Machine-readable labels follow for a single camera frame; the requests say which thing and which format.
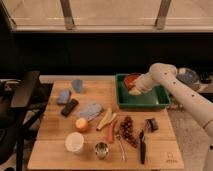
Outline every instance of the paper cup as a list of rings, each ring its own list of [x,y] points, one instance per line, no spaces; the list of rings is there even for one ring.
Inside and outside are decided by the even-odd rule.
[[[80,154],[84,147],[84,137],[78,132],[69,134],[65,140],[65,146],[68,151],[74,154]]]

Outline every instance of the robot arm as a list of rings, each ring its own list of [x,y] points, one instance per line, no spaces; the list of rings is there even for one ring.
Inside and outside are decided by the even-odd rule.
[[[158,84],[163,85],[184,106],[184,108],[191,113],[197,123],[212,139],[204,168],[205,171],[212,171],[213,104],[177,80],[176,75],[177,69],[175,66],[156,63],[150,67],[148,73],[139,76],[135,80],[134,85],[140,93],[149,91]]]

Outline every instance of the wall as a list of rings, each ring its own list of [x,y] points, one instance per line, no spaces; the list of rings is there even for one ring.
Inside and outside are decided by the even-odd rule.
[[[13,36],[0,12],[0,78],[16,77],[24,71]]]
[[[0,14],[1,73],[144,72],[154,62],[213,69],[213,33],[11,34]]]

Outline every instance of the wooden table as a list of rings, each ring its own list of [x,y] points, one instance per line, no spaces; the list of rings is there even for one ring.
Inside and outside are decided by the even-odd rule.
[[[114,81],[84,81],[81,94],[76,94],[71,81],[56,81],[41,122],[28,168],[33,170],[163,170],[183,169],[181,153],[174,135],[166,109],[157,111],[121,110],[116,103]],[[72,91],[72,98],[79,101],[69,117],[60,114],[62,106],[56,104],[59,92],[63,89]],[[84,133],[85,146],[83,154],[68,152],[64,142],[66,136],[76,131],[74,122],[76,113],[88,102],[95,101],[103,106],[104,111],[89,123],[90,129]],[[96,126],[103,117],[107,107],[118,114],[120,122],[129,115],[134,121],[134,135],[138,137],[144,127],[145,119],[155,117],[159,130],[146,134],[147,155],[145,164],[140,163],[139,148],[135,149],[122,139],[127,161],[123,162],[118,141],[109,144],[109,154],[104,160],[98,160],[94,153],[94,145],[106,141],[107,127],[97,132]]]

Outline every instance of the green plastic bin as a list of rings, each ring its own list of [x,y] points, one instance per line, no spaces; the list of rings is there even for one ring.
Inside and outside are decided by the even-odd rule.
[[[138,96],[129,94],[123,82],[126,75],[116,74],[116,96],[120,108],[161,109],[170,104],[168,92],[163,86],[156,86]]]

